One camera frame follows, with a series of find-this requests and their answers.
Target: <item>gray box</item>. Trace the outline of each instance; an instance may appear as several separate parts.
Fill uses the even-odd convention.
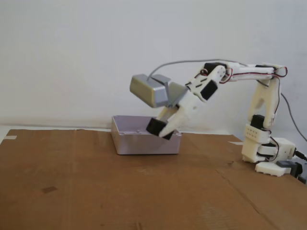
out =
[[[169,78],[155,75],[156,79],[145,74],[134,75],[130,83],[130,92],[152,108],[165,106],[168,103]]]
[[[181,133],[174,131],[170,140],[146,131],[149,116],[113,116],[111,134],[119,155],[178,154]]]

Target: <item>table surface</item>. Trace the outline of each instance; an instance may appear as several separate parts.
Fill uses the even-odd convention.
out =
[[[178,155],[119,156],[108,132],[11,130],[0,229],[307,229],[306,186],[256,173],[231,135],[184,134]]]

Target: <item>white wall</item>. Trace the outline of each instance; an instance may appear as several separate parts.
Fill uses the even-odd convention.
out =
[[[228,58],[283,64],[307,130],[305,0],[1,0],[0,123],[109,127],[112,115],[157,115],[129,92],[164,62]],[[160,73],[184,84],[200,64]],[[229,83],[185,125],[242,130],[254,81]],[[276,129],[293,129],[282,100]]]

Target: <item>cable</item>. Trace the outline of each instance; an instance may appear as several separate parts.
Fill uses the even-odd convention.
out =
[[[173,62],[167,62],[164,63],[160,66],[158,66],[157,68],[155,68],[149,75],[148,78],[150,78],[155,72],[157,72],[158,69],[164,67],[164,66],[168,66],[168,65],[174,65],[174,64],[179,64],[179,63],[191,63],[191,62],[205,62],[205,61],[228,61],[228,62],[237,62],[237,61],[230,61],[230,60],[226,60],[226,59],[203,59],[203,60],[183,60],[183,61],[173,61]],[[237,62],[242,66],[248,66],[246,64]]]
[[[259,84],[264,85],[265,87],[268,87],[268,85],[264,84],[263,82],[261,82],[260,80],[256,80]]]
[[[277,70],[279,69],[285,69],[285,74],[284,75],[279,75],[276,73]],[[274,77],[278,77],[278,78],[284,78],[285,76],[287,76],[288,74],[288,68],[286,66],[280,67],[278,69],[275,69],[274,73],[258,73],[258,72],[246,72],[246,73],[235,73],[233,76],[241,76],[241,75],[272,75]]]
[[[231,77],[233,76],[234,70],[232,68],[227,68],[226,71],[229,70],[229,69],[231,69],[231,74],[229,74],[229,75],[226,74],[226,76],[228,76],[228,78],[225,81],[220,81],[221,84],[227,83],[231,79]]]
[[[300,151],[297,151],[296,149],[294,151],[294,155],[296,155],[300,159],[303,159],[303,160],[307,161],[307,157],[303,153],[301,153]]]
[[[277,145],[277,153],[276,153],[276,155],[274,156],[274,158],[272,159],[272,160],[269,160],[268,158],[267,158],[267,160],[268,161],[273,161],[273,160],[275,160],[276,159],[276,157],[278,156],[278,153],[279,153],[279,144],[278,144],[278,142],[274,139],[274,138],[272,138],[272,137],[270,137],[275,143],[276,143],[276,145]]]
[[[276,77],[276,78],[278,80],[278,103],[277,103],[277,106],[276,106],[274,114],[276,114],[278,106],[279,106],[279,102],[280,102],[280,95],[279,95],[279,93],[280,93],[280,79],[279,79],[279,77]]]
[[[201,74],[202,76],[207,77],[207,76],[208,76],[208,71],[207,71],[207,69],[202,69],[201,72],[200,72],[200,74]]]
[[[281,93],[281,95],[282,95],[282,97],[284,98],[284,100],[285,100],[286,103],[287,103],[288,110],[289,110],[289,114],[290,114],[290,117],[291,117],[291,119],[292,119],[292,121],[293,121],[294,126],[296,127],[298,133],[302,136],[302,138],[304,138],[305,141],[307,141],[307,138],[301,133],[301,131],[299,130],[299,128],[297,127],[297,125],[296,125],[296,123],[295,123],[295,120],[294,120],[294,118],[293,118],[293,116],[292,116],[292,112],[291,112],[291,108],[290,108],[290,104],[289,104],[288,100],[286,99],[285,95],[283,95],[283,93]]]

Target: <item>gray cable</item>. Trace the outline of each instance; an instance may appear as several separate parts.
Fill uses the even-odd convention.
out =
[[[305,141],[307,141],[307,138],[301,133],[301,131],[299,130],[299,128],[297,127],[297,125],[296,125],[296,123],[295,123],[295,120],[294,120],[294,118],[293,118],[293,116],[292,116],[292,112],[291,112],[291,108],[290,108],[290,105],[289,105],[288,100],[286,99],[286,97],[285,97],[282,93],[281,93],[281,95],[282,95],[282,97],[284,98],[284,100],[285,100],[286,103],[287,103],[288,110],[289,110],[289,113],[290,113],[290,116],[291,116],[291,119],[292,119],[292,121],[293,121],[294,126],[296,127],[298,133],[302,136],[302,138],[304,138]]]
[[[203,59],[203,60],[183,60],[183,61],[173,61],[173,62],[167,62],[164,63],[160,66],[158,66],[157,68],[155,68],[148,76],[148,78],[150,78],[158,69],[164,67],[164,66],[168,66],[168,65],[173,65],[173,64],[179,64],[179,63],[190,63],[190,62],[205,62],[205,61],[229,61],[229,62],[237,62],[237,61],[230,61],[230,60],[225,60],[225,59]],[[246,64],[237,62],[242,66],[247,66]]]

